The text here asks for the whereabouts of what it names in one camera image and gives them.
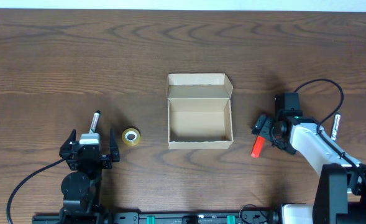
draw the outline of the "wooden table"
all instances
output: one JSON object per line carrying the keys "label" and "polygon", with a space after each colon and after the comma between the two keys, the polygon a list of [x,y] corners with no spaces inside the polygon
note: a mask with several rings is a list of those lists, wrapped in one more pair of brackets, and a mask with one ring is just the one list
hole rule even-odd
{"label": "wooden table", "polygon": [[[167,149],[168,73],[221,72],[234,85],[228,150]],[[0,223],[27,175],[59,159],[73,128],[87,133],[101,110],[103,149],[117,131],[121,162],[103,174],[103,204],[142,211],[238,210],[312,203],[318,176],[300,155],[263,149],[251,126],[273,96],[314,78],[345,91],[337,142],[366,163],[366,14],[0,10]],[[322,119],[339,94],[328,83],[300,91]],[[128,126],[139,146],[120,141]],[[325,124],[327,130],[331,121]],[[60,164],[29,180],[12,204],[15,223],[62,207]]]}

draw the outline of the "box flap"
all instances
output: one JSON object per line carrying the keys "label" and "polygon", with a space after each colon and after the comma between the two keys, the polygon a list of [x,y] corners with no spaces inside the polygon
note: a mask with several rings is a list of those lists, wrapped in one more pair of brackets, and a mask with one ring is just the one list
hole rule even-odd
{"label": "box flap", "polygon": [[168,75],[166,90],[168,99],[228,99],[232,85],[223,73],[179,73]]}
{"label": "box flap", "polygon": [[228,149],[232,141],[169,142],[169,149]]}
{"label": "box flap", "polygon": [[230,99],[169,99],[170,111],[222,111]]}
{"label": "box flap", "polygon": [[168,143],[170,142],[170,102],[168,101]]}
{"label": "box flap", "polygon": [[224,125],[226,127],[226,139],[234,141],[234,136],[232,135],[232,117],[231,117],[231,100],[224,108]]}

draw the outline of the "roll of tape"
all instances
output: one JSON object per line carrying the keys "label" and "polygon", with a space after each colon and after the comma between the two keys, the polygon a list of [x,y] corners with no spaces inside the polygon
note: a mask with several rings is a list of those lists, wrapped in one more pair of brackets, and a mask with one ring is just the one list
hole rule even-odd
{"label": "roll of tape", "polygon": [[134,128],[128,128],[122,133],[122,141],[128,146],[135,146],[140,140],[140,133]]}

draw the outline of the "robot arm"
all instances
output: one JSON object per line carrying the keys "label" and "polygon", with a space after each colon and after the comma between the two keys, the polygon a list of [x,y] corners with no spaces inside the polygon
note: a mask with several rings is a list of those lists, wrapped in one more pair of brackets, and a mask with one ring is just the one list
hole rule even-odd
{"label": "robot arm", "polygon": [[[284,205],[280,222],[366,223],[366,179],[359,175],[366,174],[366,165],[344,152],[318,121],[303,116],[297,93],[277,95],[275,114],[275,118],[261,115],[252,134],[290,154],[299,151],[320,176],[314,205]],[[349,203],[351,193],[360,195],[361,201]]]}

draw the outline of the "open cardboard box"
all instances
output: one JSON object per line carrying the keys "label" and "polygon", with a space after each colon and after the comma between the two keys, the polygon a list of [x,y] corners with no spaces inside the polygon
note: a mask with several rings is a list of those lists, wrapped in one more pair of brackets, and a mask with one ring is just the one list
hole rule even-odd
{"label": "open cardboard box", "polygon": [[234,141],[226,74],[169,74],[169,149],[228,149]]}

